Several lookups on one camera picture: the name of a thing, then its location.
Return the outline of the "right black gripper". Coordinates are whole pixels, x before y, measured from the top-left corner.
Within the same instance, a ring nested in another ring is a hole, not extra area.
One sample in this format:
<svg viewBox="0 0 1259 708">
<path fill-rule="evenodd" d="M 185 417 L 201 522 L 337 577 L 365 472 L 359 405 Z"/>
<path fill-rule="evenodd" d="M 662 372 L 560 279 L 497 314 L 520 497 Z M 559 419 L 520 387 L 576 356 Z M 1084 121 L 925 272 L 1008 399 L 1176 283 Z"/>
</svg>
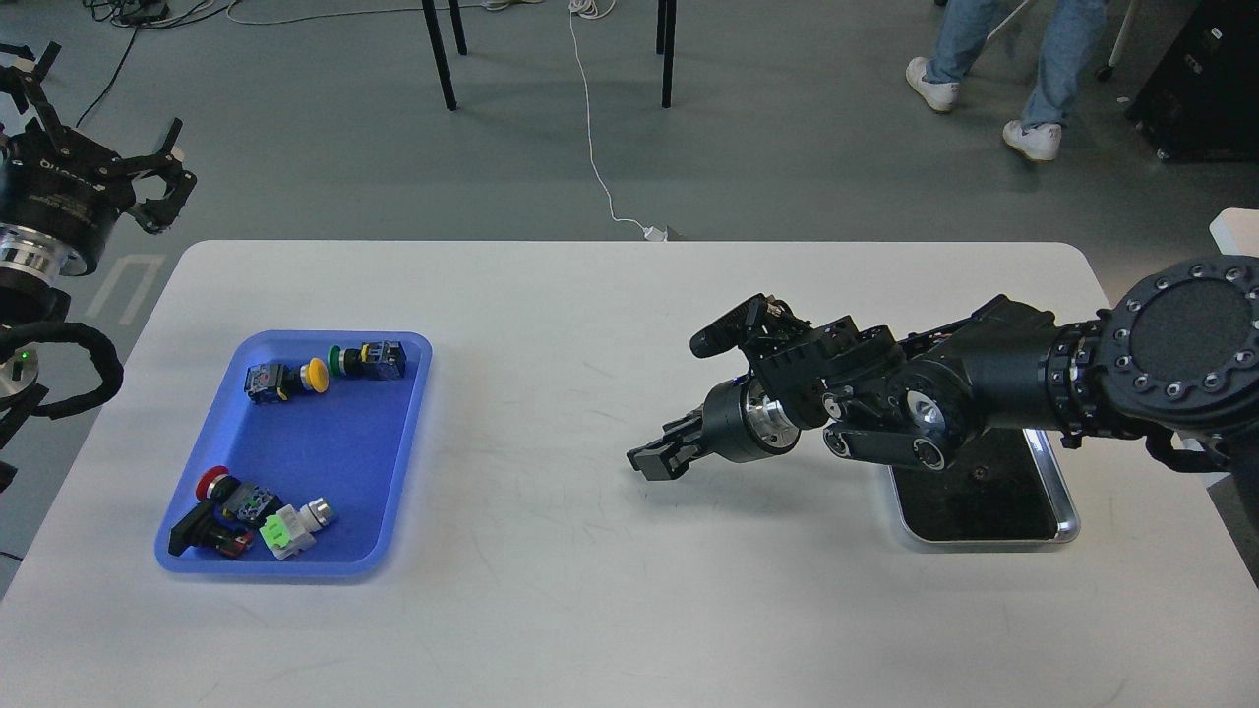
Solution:
<svg viewBox="0 0 1259 708">
<path fill-rule="evenodd" d="M 627 460 L 647 481 L 674 481 L 709 454 L 737 464 L 787 454 L 801 433 L 760 380 L 726 380 L 709 391 L 701 411 L 665 423 L 661 438 L 630 448 Z"/>
</svg>

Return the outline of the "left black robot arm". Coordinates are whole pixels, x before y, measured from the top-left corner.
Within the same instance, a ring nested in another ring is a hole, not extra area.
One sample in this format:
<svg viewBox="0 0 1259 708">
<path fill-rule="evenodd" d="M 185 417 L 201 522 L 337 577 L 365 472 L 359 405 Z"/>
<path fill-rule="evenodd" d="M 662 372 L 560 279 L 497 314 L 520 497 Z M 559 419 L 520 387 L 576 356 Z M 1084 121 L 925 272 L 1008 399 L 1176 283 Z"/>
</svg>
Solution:
<svg viewBox="0 0 1259 708">
<path fill-rule="evenodd" d="M 3 52 L 13 55 L 1 72 L 3 92 L 29 116 L 21 134 L 3 136 L 1 440 L 8 443 L 31 417 L 82 414 L 121 389 L 123 367 L 113 341 L 98 328 L 68 320 L 71 297 L 55 278 L 94 272 L 121 215 L 133 215 L 151 234 L 166 231 L 196 179 L 176 145 L 180 120 L 154 152 L 123 157 L 63 123 L 47 98 L 43 81 L 59 44 L 42 55 L 26 45 L 6 44 Z M 37 345 L 50 341 L 86 350 L 99 385 L 50 402 L 37 360 Z"/>
</svg>

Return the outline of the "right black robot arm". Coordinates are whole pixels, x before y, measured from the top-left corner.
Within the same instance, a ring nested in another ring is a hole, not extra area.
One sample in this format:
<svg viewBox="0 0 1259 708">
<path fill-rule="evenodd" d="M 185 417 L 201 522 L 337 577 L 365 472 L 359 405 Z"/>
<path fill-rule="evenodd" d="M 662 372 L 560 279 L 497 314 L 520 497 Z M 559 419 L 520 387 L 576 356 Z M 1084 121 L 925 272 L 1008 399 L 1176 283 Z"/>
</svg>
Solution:
<svg viewBox="0 0 1259 708">
<path fill-rule="evenodd" d="M 815 326 L 758 294 L 689 341 L 697 358 L 742 351 L 747 375 L 627 459 L 674 480 L 706 454 L 764 460 L 822 430 L 838 457 L 939 472 L 990 430 L 1040 430 L 1070 448 L 1141 438 L 1178 472 L 1255 484 L 1256 305 L 1256 260 L 1243 254 L 1151 273 L 1087 323 L 998 295 L 904 339 L 851 317 Z"/>
</svg>

